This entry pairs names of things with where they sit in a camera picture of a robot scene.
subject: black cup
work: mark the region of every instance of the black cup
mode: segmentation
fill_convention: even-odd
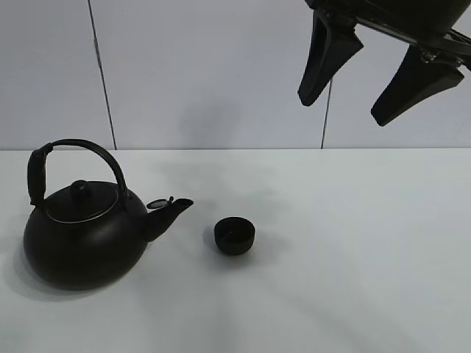
[[[214,227],[214,240],[218,248],[225,254],[242,255],[248,252],[253,245],[255,227],[244,218],[225,218]]]

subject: kettle handle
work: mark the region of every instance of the kettle handle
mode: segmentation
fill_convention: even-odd
[[[40,149],[31,153],[28,162],[28,193],[31,199],[31,204],[38,206],[44,201],[44,194],[46,193],[46,158],[52,152],[55,146],[78,146],[88,149],[99,155],[110,166],[113,171],[116,183],[118,184],[118,201],[124,206],[127,197],[127,187],[124,181],[123,171],[116,162],[115,158],[103,147],[96,143],[79,140],[79,139],[66,139],[58,140],[55,142],[47,143]]]

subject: kettle lid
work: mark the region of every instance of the kettle lid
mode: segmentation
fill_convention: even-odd
[[[118,190],[110,182],[77,180],[45,200],[46,214],[60,223],[81,223],[98,218],[118,202]]]

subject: kettle spout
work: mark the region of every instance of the kettle spout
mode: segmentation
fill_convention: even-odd
[[[159,238],[175,222],[180,213],[193,204],[193,201],[189,199],[178,199],[174,202],[172,199],[166,206],[146,215],[143,229],[145,241],[151,242]]]

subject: black kettle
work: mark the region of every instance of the black kettle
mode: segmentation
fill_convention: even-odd
[[[111,167],[112,182],[79,180],[44,198],[46,157],[55,146],[79,146]],[[162,235],[193,201],[173,198],[147,205],[127,189],[119,164],[101,146],[86,140],[59,140],[34,151],[28,162],[28,191],[35,206],[24,231],[32,270],[66,290],[87,290],[127,273],[147,243]]]

